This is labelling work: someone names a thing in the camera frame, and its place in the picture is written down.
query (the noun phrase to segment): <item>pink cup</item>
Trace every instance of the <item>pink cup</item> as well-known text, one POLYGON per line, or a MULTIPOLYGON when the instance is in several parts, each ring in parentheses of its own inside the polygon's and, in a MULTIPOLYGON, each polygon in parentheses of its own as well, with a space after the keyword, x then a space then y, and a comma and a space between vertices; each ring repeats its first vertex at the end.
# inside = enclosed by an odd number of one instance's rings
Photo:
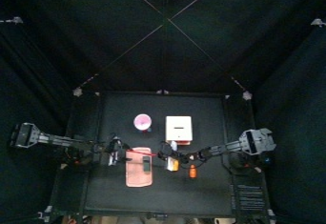
POLYGON ((139 131, 150 132, 150 125, 151 125, 150 117, 145 113, 139 114, 135 117, 134 125, 139 131))

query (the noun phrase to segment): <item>black fabric wall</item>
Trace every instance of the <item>black fabric wall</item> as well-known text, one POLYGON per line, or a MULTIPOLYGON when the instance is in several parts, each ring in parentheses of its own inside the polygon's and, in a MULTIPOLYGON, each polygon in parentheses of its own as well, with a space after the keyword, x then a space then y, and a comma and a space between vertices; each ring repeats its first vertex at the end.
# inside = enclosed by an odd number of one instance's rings
MULTIPOLYGON (((15 16, 14 11, 0 11, 2 17, 15 16)), ((0 23, 0 68, 2 222, 44 210, 56 172, 52 149, 40 146, 27 153, 8 148, 14 125, 32 122, 43 131, 63 134, 72 95, 31 34, 15 24, 0 23)))
POLYGON ((274 132, 276 165, 268 175, 274 211, 325 223, 326 29, 316 28, 261 86, 258 127, 274 132))

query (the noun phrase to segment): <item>white box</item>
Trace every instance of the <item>white box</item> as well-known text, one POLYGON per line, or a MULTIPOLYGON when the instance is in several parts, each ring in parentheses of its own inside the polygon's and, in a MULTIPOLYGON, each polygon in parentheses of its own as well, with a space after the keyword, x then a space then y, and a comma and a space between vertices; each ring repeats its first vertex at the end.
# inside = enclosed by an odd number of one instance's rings
POLYGON ((189 145, 193 141, 193 126, 190 116, 167 116, 166 140, 179 145, 189 145))

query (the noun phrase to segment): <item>orange bottle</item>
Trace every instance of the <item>orange bottle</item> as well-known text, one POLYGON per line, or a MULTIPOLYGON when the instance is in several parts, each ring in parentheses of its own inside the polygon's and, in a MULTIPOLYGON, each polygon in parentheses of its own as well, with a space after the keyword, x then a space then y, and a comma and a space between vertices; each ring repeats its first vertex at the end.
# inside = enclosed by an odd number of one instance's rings
POLYGON ((198 169, 197 169, 195 165, 190 166, 189 176, 190 176, 190 178, 197 178, 198 177, 198 169))

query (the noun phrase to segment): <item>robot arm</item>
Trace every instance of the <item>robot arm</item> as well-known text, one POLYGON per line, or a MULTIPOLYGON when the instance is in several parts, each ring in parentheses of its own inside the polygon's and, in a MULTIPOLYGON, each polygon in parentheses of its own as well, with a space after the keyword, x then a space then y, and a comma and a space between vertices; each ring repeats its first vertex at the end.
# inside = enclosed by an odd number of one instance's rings
POLYGON ((32 123, 23 123, 15 127, 11 140, 12 147, 28 149, 40 143, 74 148, 85 154, 109 153, 110 165, 117 165, 118 162, 125 161, 125 151, 130 149, 129 145, 123 144, 117 136, 111 142, 99 143, 44 133, 32 123))
POLYGON ((158 156, 166 160, 170 156, 187 164, 189 161, 201 160, 206 162, 213 156, 219 156, 229 152, 245 152, 249 155, 258 155, 264 152, 274 151, 277 144, 273 141, 272 132, 268 129, 249 130, 242 133, 239 140, 226 145, 207 147, 198 152, 183 154, 173 150, 171 145, 162 145, 158 156))

